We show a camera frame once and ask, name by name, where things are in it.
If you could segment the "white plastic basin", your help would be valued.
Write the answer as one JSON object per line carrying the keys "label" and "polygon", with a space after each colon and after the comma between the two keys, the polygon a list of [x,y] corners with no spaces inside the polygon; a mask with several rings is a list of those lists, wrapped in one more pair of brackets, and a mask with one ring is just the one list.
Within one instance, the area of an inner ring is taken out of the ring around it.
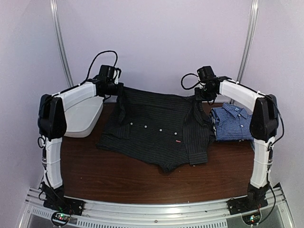
{"label": "white plastic basin", "polygon": [[103,110],[103,98],[88,98],[65,112],[67,129],[64,136],[71,138],[85,138],[94,129]]}

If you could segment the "black pinstriped long sleeve shirt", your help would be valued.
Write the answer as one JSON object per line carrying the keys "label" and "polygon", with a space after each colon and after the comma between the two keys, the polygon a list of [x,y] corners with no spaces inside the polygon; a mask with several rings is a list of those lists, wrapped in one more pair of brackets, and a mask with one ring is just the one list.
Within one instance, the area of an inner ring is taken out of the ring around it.
{"label": "black pinstriped long sleeve shirt", "polygon": [[195,96],[124,87],[96,146],[171,172],[206,163],[214,140],[210,118]]}

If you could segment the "blue checked shirt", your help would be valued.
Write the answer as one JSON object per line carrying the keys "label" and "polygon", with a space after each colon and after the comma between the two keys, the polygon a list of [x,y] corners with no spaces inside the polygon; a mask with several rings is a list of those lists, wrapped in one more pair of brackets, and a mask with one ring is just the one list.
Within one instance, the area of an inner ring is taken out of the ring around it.
{"label": "blue checked shirt", "polygon": [[212,108],[210,118],[216,141],[253,141],[250,132],[252,115],[245,108],[224,103],[221,107]]}

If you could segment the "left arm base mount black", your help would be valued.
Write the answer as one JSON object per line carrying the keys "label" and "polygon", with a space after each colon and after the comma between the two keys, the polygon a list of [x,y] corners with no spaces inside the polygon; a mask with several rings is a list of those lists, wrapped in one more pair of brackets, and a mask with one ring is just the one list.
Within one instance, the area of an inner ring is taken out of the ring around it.
{"label": "left arm base mount black", "polygon": [[46,196],[43,202],[45,208],[69,215],[82,215],[85,202],[79,199],[65,197],[64,185],[54,189],[43,181],[41,190]]}

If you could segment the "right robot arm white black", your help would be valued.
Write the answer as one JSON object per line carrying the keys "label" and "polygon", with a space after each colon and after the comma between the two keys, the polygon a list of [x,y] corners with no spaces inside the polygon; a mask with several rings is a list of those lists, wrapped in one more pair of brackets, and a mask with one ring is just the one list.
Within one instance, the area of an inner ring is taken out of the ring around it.
{"label": "right robot arm white black", "polygon": [[273,146],[279,126],[276,97],[265,95],[227,76],[216,76],[211,66],[197,70],[199,96],[203,101],[213,101],[217,95],[228,97],[252,112],[250,133],[254,138],[254,166],[250,186],[261,189],[268,184],[273,160]]}

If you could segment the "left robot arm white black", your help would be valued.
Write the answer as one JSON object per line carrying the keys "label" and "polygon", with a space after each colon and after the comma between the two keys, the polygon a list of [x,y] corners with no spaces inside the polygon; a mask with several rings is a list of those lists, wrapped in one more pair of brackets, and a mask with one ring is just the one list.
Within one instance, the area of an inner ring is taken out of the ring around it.
{"label": "left robot arm white black", "polygon": [[45,183],[57,189],[63,185],[60,168],[64,137],[85,138],[95,127],[104,107],[105,97],[118,94],[121,70],[102,65],[99,74],[72,88],[40,99],[38,127],[42,147]]}

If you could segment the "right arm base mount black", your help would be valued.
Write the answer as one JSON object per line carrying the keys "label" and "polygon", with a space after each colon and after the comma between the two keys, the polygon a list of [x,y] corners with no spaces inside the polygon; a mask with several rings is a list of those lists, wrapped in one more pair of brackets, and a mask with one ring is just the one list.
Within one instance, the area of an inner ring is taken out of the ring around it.
{"label": "right arm base mount black", "polygon": [[258,210],[268,205],[266,192],[269,190],[269,184],[256,188],[252,184],[248,184],[247,195],[241,198],[231,198],[227,201],[230,215],[245,213]]}

